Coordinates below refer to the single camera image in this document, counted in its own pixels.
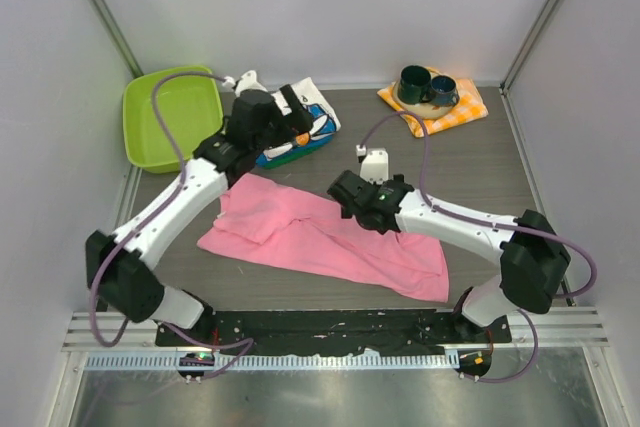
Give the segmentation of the lime green plastic tub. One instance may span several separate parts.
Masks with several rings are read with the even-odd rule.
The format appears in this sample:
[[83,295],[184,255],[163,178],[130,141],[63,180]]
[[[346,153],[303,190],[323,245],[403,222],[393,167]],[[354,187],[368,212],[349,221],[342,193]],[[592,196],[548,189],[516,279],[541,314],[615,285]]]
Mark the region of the lime green plastic tub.
[[[151,93],[164,77],[187,71],[209,73],[202,65],[174,67],[146,74],[131,81],[123,94],[123,133],[129,161],[154,174],[180,170],[178,157],[155,116]],[[223,109],[214,80],[180,77],[161,87],[159,112],[188,160],[202,140],[214,134],[223,122]]]

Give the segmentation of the pink t shirt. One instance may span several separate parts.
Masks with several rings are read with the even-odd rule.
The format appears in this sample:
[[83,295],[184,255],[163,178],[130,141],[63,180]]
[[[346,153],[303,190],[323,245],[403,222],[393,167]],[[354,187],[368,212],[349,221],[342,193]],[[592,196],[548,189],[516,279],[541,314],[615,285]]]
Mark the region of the pink t shirt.
[[416,300],[445,302],[449,276],[438,240],[379,234],[343,219],[337,203],[247,174],[220,199],[221,213],[197,242],[213,254],[378,285]]

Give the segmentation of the dark green mug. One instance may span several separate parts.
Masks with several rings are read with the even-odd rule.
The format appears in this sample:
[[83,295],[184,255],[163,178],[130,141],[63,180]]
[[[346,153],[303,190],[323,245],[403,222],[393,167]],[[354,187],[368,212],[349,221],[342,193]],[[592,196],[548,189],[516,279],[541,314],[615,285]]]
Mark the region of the dark green mug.
[[409,65],[402,69],[397,86],[398,99],[410,105],[426,102],[431,84],[430,71],[419,65]]

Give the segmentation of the dark blue mug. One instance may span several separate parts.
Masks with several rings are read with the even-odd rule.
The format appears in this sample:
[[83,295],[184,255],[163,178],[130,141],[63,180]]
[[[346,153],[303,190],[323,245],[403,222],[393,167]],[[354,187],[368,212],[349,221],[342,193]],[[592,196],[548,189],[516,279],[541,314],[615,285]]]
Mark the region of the dark blue mug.
[[459,102],[457,83],[452,77],[446,75],[433,77],[429,92],[429,102],[434,106],[453,107]]

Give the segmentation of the orange checkered cloth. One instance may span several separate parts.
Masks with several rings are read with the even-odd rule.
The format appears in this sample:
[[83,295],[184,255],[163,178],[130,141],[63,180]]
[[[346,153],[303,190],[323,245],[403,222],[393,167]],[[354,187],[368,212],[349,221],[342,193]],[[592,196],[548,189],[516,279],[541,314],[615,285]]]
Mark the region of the orange checkered cloth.
[[[427,68],[430,71],[432,78],[438,75],[446,75],[439,72],[436,69],[429,68],[429,67],[425,67],[425,68]],[[453,79],[457,83],[459,102],[457,105],[453,106],[453,109],[448,114],[436,120],[423,119],[422,117],[417,115],[421,119],[421,121],[424,123],[426,130],[423,130],[423,128],[421,127],[421,124],[415,117],[411,115],[403,116],[403,119],[406,122],[410,133],[415,138],[422,138],[425,134],[432,135],[439,132],[443,132],[445,130],[464,125],[474,120],[482,119],[488,115],[488,109],[485,106],[483,99],[479,94],[479,91],[476,89],[475,84],[470,79],[456,79],[456,78],[453,78]],[[400,108],[392,100],[391,90],[392,90],[393,83],[387,87],[380,89],[377,92],[377,95],[384,102],[386,102],[392,110],[397,112],[409,112]],[[423,102],[423,103],[430,103],[429,94],[430,92],[428,91],[428,99],[426,102]]]

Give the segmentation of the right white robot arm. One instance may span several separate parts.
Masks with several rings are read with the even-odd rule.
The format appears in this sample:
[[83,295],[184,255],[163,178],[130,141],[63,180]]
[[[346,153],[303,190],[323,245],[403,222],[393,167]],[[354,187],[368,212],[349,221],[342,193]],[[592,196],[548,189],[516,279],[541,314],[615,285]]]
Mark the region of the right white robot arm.
[[457,338],[472,342],[518,309],[549,312],[571,257],[547,219],[532,210],[492,215],[430,197],[395,175],[374,184],[346,170],[328,188],[343,218],[380,234],[420,234],[476,254],[499,268],[467,289],[451,318]]

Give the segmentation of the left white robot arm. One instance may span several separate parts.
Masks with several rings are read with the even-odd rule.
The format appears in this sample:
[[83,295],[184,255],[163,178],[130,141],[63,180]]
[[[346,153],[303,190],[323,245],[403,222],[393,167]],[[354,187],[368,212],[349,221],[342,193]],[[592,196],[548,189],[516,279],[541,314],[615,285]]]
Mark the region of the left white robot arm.
[[204,139],[179,176],[137,217],[111,234],[86,241],[86,277],[93,301],[103,300],[131,322],[155,320],[178,327],[190,345],[213,332],[205,304],[188,292],[162,284],[153,270],[175,238],[209,204],[250,172],[268,148],[307,133],[312,115],[292,86],[274,95],[249,89],[239,94],[223,126]]

